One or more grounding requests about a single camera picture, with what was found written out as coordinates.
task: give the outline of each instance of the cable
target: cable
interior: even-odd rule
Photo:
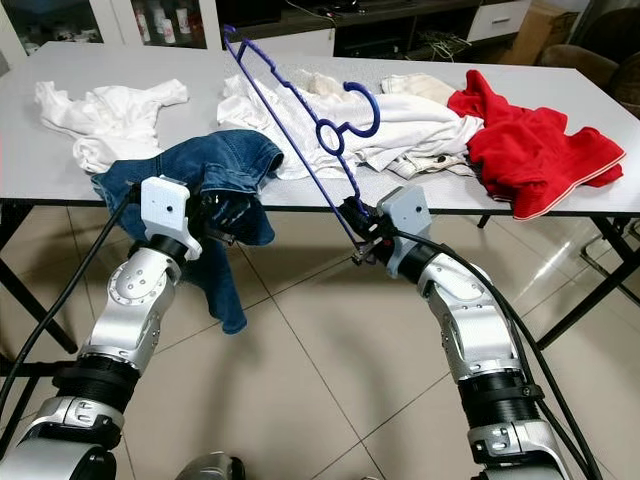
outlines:
[[[307,15],[311,15],[312,17],[322,18],[324,20],[330,21],[331,24],[333,25],[333,28],[335,28],[336,30],[338,29],[338,24],[336,23],[336,21],[333,18],[325,17],[324,15],[320,15],[318,13],[314,13],[311,10],[307,10],[306,8],[301,7],[300,5],[296,5],[295,3],[290,2],[289,0],[284,0],[284,1],[287,3],[287,5],[289,5],[289,6],[293,7],[293,8],[297,8],[298,10],[300,10],[301,12],[306,13]]]
[[[102,244],[106,240],[107,236],[109,235],[109,232],[111,232],[116,222],[120,219],[125,208],[129,205],[129,203],[131,203],[136,198],[135,195],[137,195],[137,193],[138,193],[138,189],[132,188],[129,194],[122,200],[122,202],[120,203],[120,205],[118,206],[114,214],[111,216],[107,224],[102,229],[102,232],[100,232],[100,235],[98,236],[96,241],[91,246],[91,250],[89,250],[89,253],[87,253],[84,260],[82,261],[78,269],[75,271],[75,273],[71,277],[71,280],[69,280],[69,282],[67,283],[67,286],[64,288],[64,290],[62,291],[58,299],[55,301],[53,306],[49,309],[49,311],[45,315],[42,322],[40,322],[38,326],[33,330],[33,332],[31,332],[31,335],[29,335],[29,338],[27,339],[25,344],[22,346],[20,353],[18,353],[18,356],[13,366],[11,367],[11,370],[9,371],[9,375],[7,375],[7,377],[5,378],[5,382],[2,385],[2,389],[0,390],[0,418],[2,418],[2,412],[4,411],[4,407],[7,403],[7,399],[9,398],[9,392],[11,391],[11,387],[15,382],[15,379],[18,374],[18,370],[24,364],[25,360],[27,359],[27,356],[33,349],[38,338],[40,337],[40,335],[42,335],[42,332],[45,331],[45,329],[53,321],[53,317],[56,316],[60,308],[67,301],[67,299],[71,295],[71,292],[73,292],[73,289],[76,287],[76,285],[84,275],[85,271],[87,270],[87,267],[89,266],[93,258],[96,256],[96,253],[98,253],[98,249],[102,246]]]
[[[547,379],[547,382],[549,383],[549,387],[551,388],[551,391],[555,396],[556,400],[558,401],[558,404],[560,405],[560,409],[562,410],[562,413],[565,416],[567,423],[569,424],[569,428],[571,429],[573,435],[576,437],[576,441],[578,442],[578,445],[580,446],[580,450],[584,455],[584,459],[580,456],[574,456],[576,462],[581,467],[581,469],[583,465],[585,466],[585,470],[587,470],[590,474],[590,475],[587,475],[587,473],[585,473],[587,478],[589,478],[590,480],[602,480],[602,474],[600,473],[600,468],[596,463],[593,453],[591,452],[591,449],[589,448],[589,445],[587,444],[587,441],[584,438],[584,435],[582,434],[582,431],[580,430],[580,427],[578,426],[578,423],[575,417],[573,416],[573,413],[571,412],[569,405],[567,404],[564,396],[562,395],[562,392],[560,391],[560,387],[558,386],[553,376],[553,373],[551,372],[551,369],[549,368],[549,365],[547,364],[547,361],[544,358],[544,355],[542,355],[542,352],[538,348],[538,345],[535,339],[533,338],[533,335],[527,328],[527,326],[524,324],[522,319],[518,316],[518,314],[515,312],[513,307],[509,304],[509,302],[504,298],[502,293],[500,293],[500,291],[491,283],[491,281],[489,281],[489,279],[484,274],[482,274],[476,267],[474,267],[470,262],[462,258],[460,255],[458,255],[455,251],[453,251],[448,246],[439,245],[435,242],[432,242],[431,240],[427,240],[426,238],[422,238],[418,235],[413,235],[411,233],[402,232],[399,230],[396,230],[395,234],[399,237],[406,238],[407,240],[411,240],[418,244],[425,245],[437,252],[448,255],[449,257],[459,262],[466,269],[468,269],[478,280],[480,280],[480,282],[487,288],[487,290],[489,290],[491,295],[496,299],[496,301],[500,305],[500,308],[503,309],[503,311],[505,312],[509,320],[517,326],[518,330],[522,332],[522,334],[525,337],[525,340],[531,347],[531,350],[533,351],[536,357],[536,360],[538,361],[540,368],[542,369],[542,372],[545,378]],[[526,355],[522,347],[522,342],[518,338],[517,332],[514,332],[514,333],[515,333],[514,342],[516,343],[516,349],[518,350],[518,354],[521,357],[520,361],[523,366],[523,371],[525,373],[525,376],[528,377],[529,381],[533,381],[533,374],[531,373],[531,368],[526,359]],[[577,453],[575,446],[571,442],[571,439],[568,437],[566,432],[564,432],[561,425],[559,424],[557,419],[553,416],[553,414],[551,413],[547,405],[542,401],[538,401],[537,403],[538,405],[541,406],[541,409],[543,410],[543,413],[545,414],[545,416],[547,416],[547,413],[549,414],[549,416],[547,417],[547,419],[549,420],[549,423],[554,427],[554,430],[556,430],[556,432],[558,433],[562,441],[567,445],[567,448],[569,449],[571,454],[574,455],[574,452]]]

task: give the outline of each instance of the table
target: table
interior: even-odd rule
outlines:
[[[599,129],[623,147],[625,176],[601,189],[579,188],[559,203],[549,215],[588,216],[623,259],[623,264],[593,293],[563,319],[540,342],[546,347],[575,323],[597,302],[620,285],[638,266],[640,250],[634,252],[624,242],[610,217],[640,216],[640,122],[575,70],[505,65],[421,63],[344,58],[313,58],[276,55],[280,71],[293,81],[301,68],[319,71],[340,80],[365,84],[379,91],[379,81],[391,74],[423,72],[456,88],[465,86],[465,73],[477,68],[493,88],[511,103],[536,108],[548,106],[569,115],[569,133],[585,125]],[[261,62],[251,62],[257,78],[269,78]],[[92,88],[126,85],[146,89],[171,78],[189,88],[187,104],[162,109],[158,134],[163,148],[216,128],[216,107],[225,78],[239,73],[230,55],[220,52],[171,49],[164,47],[123,47],[98,44],[48,43],[28,62],[0,78],[0,142],[2,169],[0,202],[5,218],[13,222],[0,225],[0,248],[18,228],[33,205],[102,205],[93,192],[88,175],[71,156],[72,139],[45,128],[39,122],[34,103],[34,84],[54,80],[59,89],[79,98]],[[393,173],[374,173],[362,167],[357,171],[363,199],[369,204],[392,189],[407,183],[424,188],[430,210],[435,214],[508,215],[510,207],[491,200],[475,179],[449,172],[423,175],[406,182]],[[324,182],[336,202],[351,194],[346,180]],[[261,193],[270,210],[315,211],[327,207],[310,179],[270,181]],[[21,288],[21,283],[0,263],[0,280],[36,318],[42,307]],[[64,332],[50,330],[67,350],[73,342]]]

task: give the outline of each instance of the denim jacket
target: denim jacket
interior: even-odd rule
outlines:
[[[266,245],[274,238],[262,205],[256,198],[258,184],[282,161],[282,152],[264,135],[250,130],[227,130],[196,137],[148,160],[121,160],[92,177],[95,191],[111,213],[127,195],[131,183],[165,175],[185,182],[201,196],[224,195],[224,202],[207,219],[209,227],[229,233],[247,245]],[[144,241],[145,226],[140,206],[129,205],[120,226]],[[183,268],[183,279],[200,287],[209,313],[222,321],[225,333],[234,334],[247,325],[233,283],[224,247],[211,239],[201,240],[203,252]]]

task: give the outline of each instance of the shelf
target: shelf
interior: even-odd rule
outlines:
[[[344,13],[334,17],[333,20],[338,28],[350,27],[468,7],[479,7],[481,3],[482,0],[364,1],[361,3],[361,6],[365,10],[365,13]],[[313,17],[300,10],[286,9],[282,11],[282,19],[279,22],[240,27],[238,28],[238,32],[231,36],[231,40],[234,42],[240,41],[242,38],[257,40],[280,35],[324,30],[333,28],[333,25],[333,22],[329,18]]]

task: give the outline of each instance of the tiled floor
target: tiled floor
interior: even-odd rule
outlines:
[[[245,332],[223,335],[202,293],[180,287],[127,410],[118,478],[170,480],[190,459],[220,449],[242,457],[252,480],[477,474],[437,322],[414,288],[381,267],[353,266],[329,215],[270,218],[273,245],[229,250]],[[2,258],[50,305],[105,219],[98,209],[36,208]],[[578,256],[595,233],[588,220],[494,218],[483,231],[476,221],[440,216],[432,236],[487,271],[538,337],[600,280]],[[77,341],[128,247],[114,232],[59,316]],[[616,266],[604,244],[594,252]],[[640,291],[640,274],[627,283]],[[607,480],[640,471],[639,314],[616,291],[546,352]],[[0,290],[0,349],[15,354],[32,328]],[[67,356],[44,336],[32,358]],[[41,382],[24,425],[53,391]]]

